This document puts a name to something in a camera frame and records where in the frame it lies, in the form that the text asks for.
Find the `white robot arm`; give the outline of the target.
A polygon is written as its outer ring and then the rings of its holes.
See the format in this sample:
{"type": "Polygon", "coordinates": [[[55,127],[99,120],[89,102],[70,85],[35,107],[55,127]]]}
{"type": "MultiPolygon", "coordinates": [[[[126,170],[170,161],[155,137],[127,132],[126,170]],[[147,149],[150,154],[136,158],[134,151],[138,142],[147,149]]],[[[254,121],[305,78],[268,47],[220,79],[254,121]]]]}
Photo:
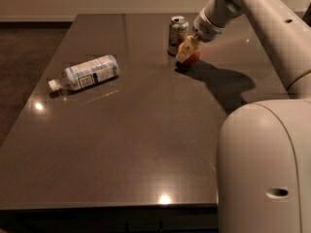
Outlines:
{"type": "Polygon", "coordinates": [[[245,15],[288,93],[225,120],[216,174],[219,233],[311,233],[311,27],[280,0],[210,0],[177,54],[245,15]]]}

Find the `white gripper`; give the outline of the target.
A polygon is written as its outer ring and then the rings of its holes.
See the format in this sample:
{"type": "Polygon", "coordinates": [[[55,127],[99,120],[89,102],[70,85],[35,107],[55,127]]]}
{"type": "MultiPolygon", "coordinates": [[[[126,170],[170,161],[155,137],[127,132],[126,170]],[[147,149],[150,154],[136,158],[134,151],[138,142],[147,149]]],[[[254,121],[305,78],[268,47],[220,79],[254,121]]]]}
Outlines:
{"type": "Polygon", "coordinates": [[[204,11],[194,20],[192,31],[194,36],[188,36],[178,48],[176,59],[180,63],[197,62],[201,56],[200,42],[211,42],[223,33],[223,29],[214,25],[204,11]]]}

